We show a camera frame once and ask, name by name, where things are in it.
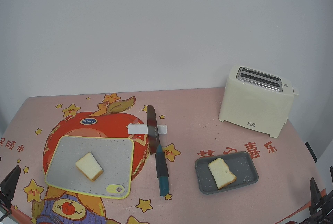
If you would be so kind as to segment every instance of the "red apple print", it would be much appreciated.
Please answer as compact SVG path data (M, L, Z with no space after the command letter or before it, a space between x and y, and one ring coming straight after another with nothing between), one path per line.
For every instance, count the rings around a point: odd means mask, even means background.
M72 215L75 213L75 207L72 202L64 202L61 206L61 210L65 215Z
M127 126L130 123L143 122L136 116L127 113L115 113L109 115L94 116L98 120L94 125L83 125L81 119L91 118L92 112L80 112L75 117L60 121L54 130L48 136L44 147L43 168L47 171L51 162L53 153L56 149L59 139L64 135L76 135L86 137L110 137L127 138ZM134 141L134 155L132 166L132 180L138 175L144 166L149 153L148 137L143 134L132 135L132 139L141 140L141 143Z

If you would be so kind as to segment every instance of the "toaster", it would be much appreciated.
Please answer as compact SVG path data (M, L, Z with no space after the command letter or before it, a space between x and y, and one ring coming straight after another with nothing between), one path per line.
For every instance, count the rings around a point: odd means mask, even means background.
M234 66L225 85L219 120L277 138L288 120L294 96L299 92L289 80Z

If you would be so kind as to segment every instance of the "pink tablecloth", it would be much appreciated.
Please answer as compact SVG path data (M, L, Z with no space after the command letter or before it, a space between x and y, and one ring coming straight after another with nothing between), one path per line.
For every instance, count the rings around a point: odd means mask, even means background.
M273 224L284 219L310 201L312 177L323 190L315 163L289 121L277 139L220 122L218 114L223 91L222 88L210 88L118 93L120 100L115 95L105 94L28 98L0 143L0 180L17 164L22 168L12 201L13 215L22 222L26 219L54 224L57 221L71 224ZM125 111L105 113L107 105L113 101L132 96L135 97L132 108L125 110L126 103L131 101L123 102ZM155 107L158 124L168 126L168 133L160 135L161 144L169 153L168 196L159 196L155 157L148 155L146 135L131 135L135 141L134 179L126 199L100 199L48 189L44 181L45 169L59 136L129 136L127 124L140 120L146 123L144 109L149 104ZM80 124L91 114L100 126ZM198 188L195 160L231 149L247 151L245 145L248 143L255 144L259 151L253 158L258 182L228 192L202 194Z

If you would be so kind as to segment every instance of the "baking tray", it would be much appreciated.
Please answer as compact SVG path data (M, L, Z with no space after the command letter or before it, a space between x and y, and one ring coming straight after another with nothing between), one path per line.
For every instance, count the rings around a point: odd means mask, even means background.
M217 188L213 174L208 168L208 164L217 158L222 158L229 166L230 171L237 177L233 183L221 188L220 190ZM195 170L197 172L199 189L204 194L225 192L253 184L259 179L251 156L245 151L199 158L195 161Z
M130 194L134 142L129 138L99 138L65 135L60 138L45 175L55 188L110 199ZM103 173L90 181L75 162L91 152Z

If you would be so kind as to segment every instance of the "cutting board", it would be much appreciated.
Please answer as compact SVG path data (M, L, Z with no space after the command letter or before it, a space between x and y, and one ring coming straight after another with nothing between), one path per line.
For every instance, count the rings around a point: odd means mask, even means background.
M129 138L63 136L45 175L55 188L91 196L124 199L130 194L134 142ZM75 162L91 152L103 173L90 181Z

